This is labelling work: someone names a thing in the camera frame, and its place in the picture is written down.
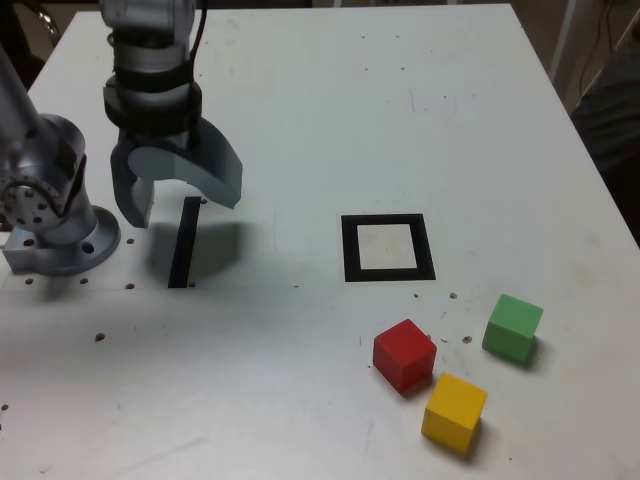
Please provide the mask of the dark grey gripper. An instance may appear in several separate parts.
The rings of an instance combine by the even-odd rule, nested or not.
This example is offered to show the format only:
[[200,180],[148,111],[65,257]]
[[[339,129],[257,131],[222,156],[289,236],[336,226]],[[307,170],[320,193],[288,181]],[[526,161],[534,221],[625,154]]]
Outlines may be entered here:
[[110,161],[116,203],[135,228],[148,227],[152,181],[184,181],[229,209],[241,199],[242,162],[226,137],[203,118],[191,132],[170,136],[120,130]]

